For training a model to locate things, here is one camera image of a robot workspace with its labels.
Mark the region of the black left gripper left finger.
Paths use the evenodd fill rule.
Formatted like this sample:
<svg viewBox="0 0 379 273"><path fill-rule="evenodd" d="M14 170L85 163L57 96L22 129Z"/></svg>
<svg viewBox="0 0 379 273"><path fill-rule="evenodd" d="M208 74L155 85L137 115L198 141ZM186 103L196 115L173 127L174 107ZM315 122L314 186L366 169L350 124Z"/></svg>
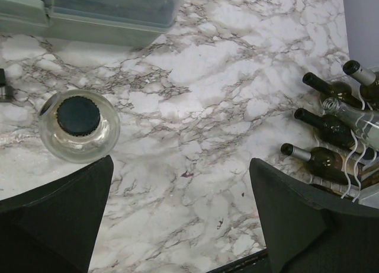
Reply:
<svg viewBox="0 0 379 273"><path fill-rule="evenodd" d="M1 272L88 272L113 172L106 156L1 200Z"/></svg>

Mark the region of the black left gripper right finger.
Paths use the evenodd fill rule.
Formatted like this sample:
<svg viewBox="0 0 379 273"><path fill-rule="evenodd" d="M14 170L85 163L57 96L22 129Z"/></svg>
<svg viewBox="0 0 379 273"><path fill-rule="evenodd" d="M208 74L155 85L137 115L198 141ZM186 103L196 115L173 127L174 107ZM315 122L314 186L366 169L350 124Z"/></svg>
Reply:
<svg viewBox="0 0 379 273"><path fill-rule="evenodd" d="M249 167L272 272L378 272L378 210L298 181L261 159Z"/></svg>

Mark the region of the green wine bottle tan label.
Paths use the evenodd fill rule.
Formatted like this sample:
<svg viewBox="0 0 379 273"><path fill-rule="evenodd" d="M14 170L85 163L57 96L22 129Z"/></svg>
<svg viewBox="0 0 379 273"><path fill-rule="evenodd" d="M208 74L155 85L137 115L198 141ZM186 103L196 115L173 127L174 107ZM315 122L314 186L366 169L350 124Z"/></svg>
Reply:
<svg viewBox="0 0 379 273"><path fill-rule="evenodd" d="M306 169L314 176L339 185L348 184L343 167L346 157L339 153L324 147L314 147L307 151L289 143L281 146L281 153L302 160Z"/></svg>

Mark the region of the small clear black-capped bottle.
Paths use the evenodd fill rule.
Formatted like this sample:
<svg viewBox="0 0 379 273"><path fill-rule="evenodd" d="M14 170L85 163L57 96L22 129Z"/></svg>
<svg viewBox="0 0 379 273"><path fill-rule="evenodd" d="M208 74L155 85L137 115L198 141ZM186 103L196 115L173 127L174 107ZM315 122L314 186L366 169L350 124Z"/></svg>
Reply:
<svg viewBox="0 0 379 273"><path fill-rule="evenodd" d="M85 89L57 92L38 114L41 141L55 157L70 163L92 163L116 146L120 118L112 103Z"/></svg>

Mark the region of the tall clear glass bottle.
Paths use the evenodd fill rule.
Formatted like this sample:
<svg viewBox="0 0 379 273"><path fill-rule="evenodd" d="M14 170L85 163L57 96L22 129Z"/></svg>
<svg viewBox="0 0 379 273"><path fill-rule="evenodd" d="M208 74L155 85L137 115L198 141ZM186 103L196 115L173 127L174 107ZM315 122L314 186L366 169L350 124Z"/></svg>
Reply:
<svg viewBox="0 0 379 273"><path fill-rule="evenodd" d="M378 151L378 111L359 110L332 97L323 101L322 108L347 124L365 145Z"/></svg>

